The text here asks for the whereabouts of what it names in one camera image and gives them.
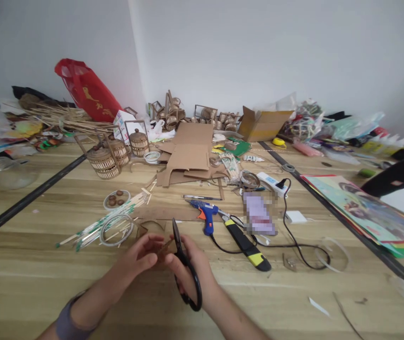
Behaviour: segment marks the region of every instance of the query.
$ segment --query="white charger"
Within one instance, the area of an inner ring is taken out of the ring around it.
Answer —
[[[287,211],[286,216],[286,223],[288,224],[298,224],[298,223],[306,223],[307,219],[300,213],[298,210]]]

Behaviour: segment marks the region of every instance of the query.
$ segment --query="black and yellow utility knife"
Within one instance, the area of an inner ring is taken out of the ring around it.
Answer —
[[[246,255],[248,260],[254,265],[254,267],[262,272],[270,271],[271,264],[243,233],[242,228],[232,219],[230,219],[229,215],[225,212],[219,210],[218,213],[221,215],[221,218],[224,221],[224,225],[226,226],[227,230],[229,230],[236,244],[241,249],[243,254]]]

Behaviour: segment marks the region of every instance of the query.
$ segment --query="gray sleeve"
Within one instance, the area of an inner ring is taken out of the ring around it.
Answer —
[[[84,293],[85,291],[72,298],[60,312],[56,321],[56,333],[60,340],[86,340],[97,328],[97,326],[95,326],[91,330],[82,330],[71,320],[70,309]]]

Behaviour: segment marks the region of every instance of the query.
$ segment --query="colored paper stack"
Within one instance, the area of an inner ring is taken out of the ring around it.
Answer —
[[[404,257],[404,215],[378,198],[363,192],[342,176],[301,176],[326,198],[359,233],[383,246],[395,257]]]

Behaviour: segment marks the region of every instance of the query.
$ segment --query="left hand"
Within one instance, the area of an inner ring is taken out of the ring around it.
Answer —
[[[101,280],[110,287],[116,303],[123,292],[140,273],[152,268],[158,256],[156,252],[164,244],[164,236],[145,234],[134,243],[112,266]]]

